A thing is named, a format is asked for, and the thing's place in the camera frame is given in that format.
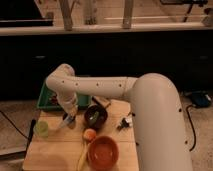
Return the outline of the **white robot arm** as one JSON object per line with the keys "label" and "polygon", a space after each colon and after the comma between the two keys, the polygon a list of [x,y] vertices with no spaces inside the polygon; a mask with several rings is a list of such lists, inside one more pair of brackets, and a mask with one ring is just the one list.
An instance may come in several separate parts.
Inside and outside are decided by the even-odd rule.
{"label": "white robot arm", "polygon": [[126,101],[133,114],[139,171],[193,171],[180,96],[159,73],[140,77],[83,77],[61,64],[45,80],[65,112],[77,94]]}

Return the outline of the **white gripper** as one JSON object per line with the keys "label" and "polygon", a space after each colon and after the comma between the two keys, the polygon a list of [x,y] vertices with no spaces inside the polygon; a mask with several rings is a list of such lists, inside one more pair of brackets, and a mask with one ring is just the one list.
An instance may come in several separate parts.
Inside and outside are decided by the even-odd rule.
{"label": "white gripper", "polygon": [[68,116],[61,122],[60,128],[65,127],[71,122],[75,121],[76,114],[78,111],[78,101],[76,99],[62,100],[60,102],[61,107],[68,114]]}

